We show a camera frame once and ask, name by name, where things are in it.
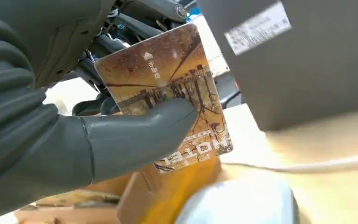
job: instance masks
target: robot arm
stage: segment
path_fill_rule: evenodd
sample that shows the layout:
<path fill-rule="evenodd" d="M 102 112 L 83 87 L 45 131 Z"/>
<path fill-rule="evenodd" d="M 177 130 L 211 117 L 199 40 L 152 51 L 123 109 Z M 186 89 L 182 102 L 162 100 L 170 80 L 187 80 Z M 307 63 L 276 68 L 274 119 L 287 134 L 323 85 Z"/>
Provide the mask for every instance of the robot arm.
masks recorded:
<path fill-rule="evenodd" d="M 167 156 L 195 120 L 182 99 L 144 116 L 57 115 L 22 47 L 0 21 L 0 215 Z"/>

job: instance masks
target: desk surface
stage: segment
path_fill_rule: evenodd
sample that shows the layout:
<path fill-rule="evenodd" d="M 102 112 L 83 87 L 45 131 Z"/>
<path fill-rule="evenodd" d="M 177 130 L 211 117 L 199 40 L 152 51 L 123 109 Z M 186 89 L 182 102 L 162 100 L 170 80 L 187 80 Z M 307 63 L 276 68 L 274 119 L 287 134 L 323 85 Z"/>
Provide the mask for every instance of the desk surface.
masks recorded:
<path fill-rule="evenodd" d="M 247 105 L 224 111 L 234 150 L 222 163 L 267 166 L 305 164 L 358 155 L 358 112 L 293 127 L 259 131 Z M 220 180 L 252 176 L 262 181 L 271 171 L 223 165 Z M 302 224 L 358 224 L 358 167 L 329 172 L 278 173 L 292 188 Z"/>

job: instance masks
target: robotic thumb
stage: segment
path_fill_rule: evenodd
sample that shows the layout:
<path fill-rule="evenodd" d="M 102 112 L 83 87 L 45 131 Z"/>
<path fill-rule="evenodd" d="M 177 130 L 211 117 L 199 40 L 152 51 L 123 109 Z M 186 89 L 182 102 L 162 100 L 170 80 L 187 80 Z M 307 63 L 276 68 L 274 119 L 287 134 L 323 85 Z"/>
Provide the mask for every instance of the robotic thumb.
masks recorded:
<path fill-rule="evenodd" d="M 92 147 L 94 182 L 135 170 L 173 153 L 197 117 L 186 100 L 174 98 L 141 116 L 83 117 Z"/>

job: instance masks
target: white cable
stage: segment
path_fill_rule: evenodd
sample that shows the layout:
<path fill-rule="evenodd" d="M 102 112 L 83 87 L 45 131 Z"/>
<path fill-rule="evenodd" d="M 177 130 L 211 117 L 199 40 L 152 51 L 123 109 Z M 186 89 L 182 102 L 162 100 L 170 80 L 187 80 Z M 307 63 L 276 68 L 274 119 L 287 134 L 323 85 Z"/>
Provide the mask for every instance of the white cable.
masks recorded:
<path fill-rule="evenodd" d="M 259 169 L 268 169 L 278 172 L 312 172 L 312 171 L 321 171 L 323 169 L 342 169 L 348 167 L 358 166 L 358 155 L 351 156 L 342 159 L 309 163 L 309 164 L 298 164 L 298 165 L 289 165 L 289 166 L 269 166 L 262 164 L 252 164 L 252 163 L 242 163 L 242 162 L 222 162 L 222 164 L 227 165 L 244 165 L 248 167 L 254 167 Z"/>

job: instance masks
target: label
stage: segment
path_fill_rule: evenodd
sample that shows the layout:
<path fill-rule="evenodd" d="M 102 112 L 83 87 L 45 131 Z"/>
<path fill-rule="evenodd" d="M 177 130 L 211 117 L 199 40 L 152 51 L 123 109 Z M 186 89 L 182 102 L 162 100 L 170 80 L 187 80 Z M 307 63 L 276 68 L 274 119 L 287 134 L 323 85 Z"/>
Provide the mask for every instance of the label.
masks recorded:
<path fill-rule="evenodd" d="M 279 1 L 227 31 L 224 36 L 235 55 L 239 55 L 290 29 L 291 24 Z"/>

